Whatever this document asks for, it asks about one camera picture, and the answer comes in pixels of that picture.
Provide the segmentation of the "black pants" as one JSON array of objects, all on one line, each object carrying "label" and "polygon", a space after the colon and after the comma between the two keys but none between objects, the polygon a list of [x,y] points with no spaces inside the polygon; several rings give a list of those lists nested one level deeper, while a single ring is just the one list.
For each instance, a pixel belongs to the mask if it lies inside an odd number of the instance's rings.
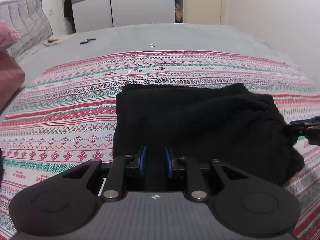
[{"label": "black pants", "polygon": [[219,159],[277,185],[305,165],[272,96],[241,83],[216,89],[126,85],[116,113],[114,157],[143,147],[169,149],[176,157]]}]

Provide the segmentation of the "cream bedroom door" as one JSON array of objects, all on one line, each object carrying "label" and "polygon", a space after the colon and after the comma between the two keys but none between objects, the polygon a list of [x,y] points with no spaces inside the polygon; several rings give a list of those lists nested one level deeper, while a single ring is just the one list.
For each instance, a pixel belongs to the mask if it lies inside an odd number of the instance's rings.
[{"label": "cream bedroom door", "polygon": [[222,0],[183,0],[183,22],[220,24]]}]

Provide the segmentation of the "red green patterned blanket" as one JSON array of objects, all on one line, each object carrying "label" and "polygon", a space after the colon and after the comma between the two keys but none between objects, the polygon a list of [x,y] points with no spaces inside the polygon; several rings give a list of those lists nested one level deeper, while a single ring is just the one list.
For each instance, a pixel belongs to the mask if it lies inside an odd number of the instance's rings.
[{"label": "red green patterned blanket", "polygon": [[234,83],[272,95],[288,122],[319,115],[319,88],[284,59],[205,50],[131,51],[46,70],[1,123],[1,239],[16,233],[9,216],[16,193],[89,159],[112,160],[116,95],[125,85]]}]

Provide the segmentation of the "small black object on bed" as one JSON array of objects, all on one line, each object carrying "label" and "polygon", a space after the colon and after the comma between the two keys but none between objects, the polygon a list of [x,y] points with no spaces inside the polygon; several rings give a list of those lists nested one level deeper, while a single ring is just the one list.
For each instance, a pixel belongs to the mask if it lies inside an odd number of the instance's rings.
[{"label": "small black object on bed", "polygon": [[80,45],[83,45],[83,44],[87,44],[87,43],[89,43],[89,42],[91,42],[91,41],[95,41],[96,40],[96,38],[88,38],[88,39],[86,39],[85,41],[81,41],[79,44]]}]

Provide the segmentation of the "beige cloth on bed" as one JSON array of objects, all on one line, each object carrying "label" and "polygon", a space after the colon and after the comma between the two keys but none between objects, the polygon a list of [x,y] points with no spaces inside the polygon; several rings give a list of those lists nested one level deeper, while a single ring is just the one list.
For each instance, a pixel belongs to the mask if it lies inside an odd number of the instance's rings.
[{"label": "beige cloth on bed", "polygon": [[64,41],[67,41],[71,37],[73,37],[75,34],[70,34],[70,35],[55,35],[53,34],[50,38],[45,40],[43,44],[47,47],[54,46],[57,44],[60,44]]}]

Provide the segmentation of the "pink pillow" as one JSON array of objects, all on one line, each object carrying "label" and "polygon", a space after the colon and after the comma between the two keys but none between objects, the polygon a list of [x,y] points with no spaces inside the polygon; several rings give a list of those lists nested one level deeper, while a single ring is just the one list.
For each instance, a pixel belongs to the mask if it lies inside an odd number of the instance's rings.
[{"label": "pink pillow", "polygon": [[0,96],[1,111],[10,102],[25,81],[25,73],[8,49],[21,39],[20,34],[7,23],[1,21]]}]

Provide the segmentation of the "white grey wardrobe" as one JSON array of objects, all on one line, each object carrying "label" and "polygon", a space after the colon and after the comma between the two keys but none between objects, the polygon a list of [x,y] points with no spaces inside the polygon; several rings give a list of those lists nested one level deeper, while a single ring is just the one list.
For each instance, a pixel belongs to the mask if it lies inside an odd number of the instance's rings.
[{"label": "white grey wardrobe", "polygon": [[71,0],[71,3],[78,33],[175,22],[175,0]]}]

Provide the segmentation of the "grey quilted headboard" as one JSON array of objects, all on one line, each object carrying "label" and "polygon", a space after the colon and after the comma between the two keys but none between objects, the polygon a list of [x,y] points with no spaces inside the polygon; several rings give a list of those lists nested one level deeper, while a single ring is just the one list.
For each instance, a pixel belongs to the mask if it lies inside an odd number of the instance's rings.
[{"label": "grey quilted headboard", "polygon": [[1,2],[1,21],[10,25],[21,37],[7,49],[9,55],[18,62],[53,35],[48,17],[42,8],[42,0]]}]

